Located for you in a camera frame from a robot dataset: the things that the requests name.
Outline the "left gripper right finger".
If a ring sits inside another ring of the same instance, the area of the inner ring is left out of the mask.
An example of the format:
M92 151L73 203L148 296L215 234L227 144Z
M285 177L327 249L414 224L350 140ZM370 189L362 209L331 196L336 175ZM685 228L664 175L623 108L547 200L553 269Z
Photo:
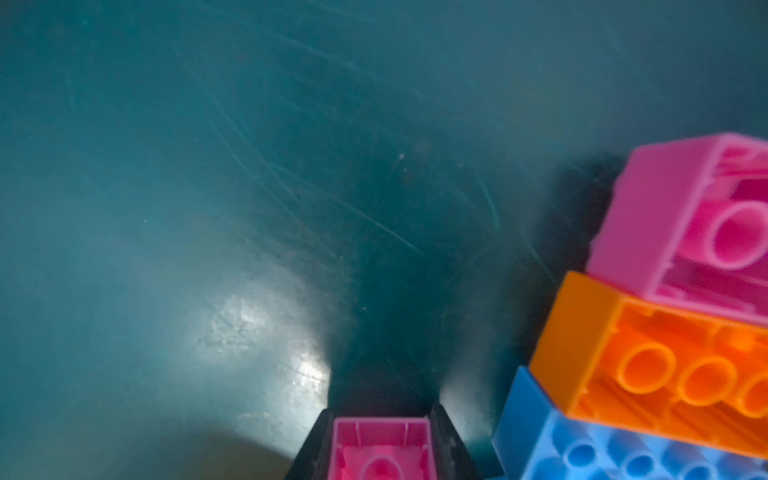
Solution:
M482 475L440 403L435 403L431 407L429 420L437 478L439 480L482 480Z

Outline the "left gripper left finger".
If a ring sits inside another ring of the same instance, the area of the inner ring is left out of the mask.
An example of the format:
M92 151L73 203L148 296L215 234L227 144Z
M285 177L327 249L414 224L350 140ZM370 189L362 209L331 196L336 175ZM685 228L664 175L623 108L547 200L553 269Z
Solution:
M286 473L285 480L326 480L333 440L334 415L324 409Z

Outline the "magenta lego brick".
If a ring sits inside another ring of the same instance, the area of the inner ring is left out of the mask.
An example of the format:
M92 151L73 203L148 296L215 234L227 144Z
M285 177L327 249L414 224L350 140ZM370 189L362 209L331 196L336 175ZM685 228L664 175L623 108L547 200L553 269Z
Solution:
M334 420L328 480L436 480L431 423L425 417Z
M766 325L766 141L720 133L636 148L586 271L644 300Z

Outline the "blue lego brick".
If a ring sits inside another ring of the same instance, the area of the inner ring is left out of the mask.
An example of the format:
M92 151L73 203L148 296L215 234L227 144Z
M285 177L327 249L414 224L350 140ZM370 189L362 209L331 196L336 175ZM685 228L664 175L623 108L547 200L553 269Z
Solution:
M765 479L767 462L569 419L529 369L515 374L492 445L507 479Z

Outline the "orange lego brick cluster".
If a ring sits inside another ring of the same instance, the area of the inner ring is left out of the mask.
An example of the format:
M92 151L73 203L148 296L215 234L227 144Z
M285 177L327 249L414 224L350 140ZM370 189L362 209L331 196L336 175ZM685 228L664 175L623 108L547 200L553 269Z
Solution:
M764 327L570 272L529 370L571 419L767 456Z

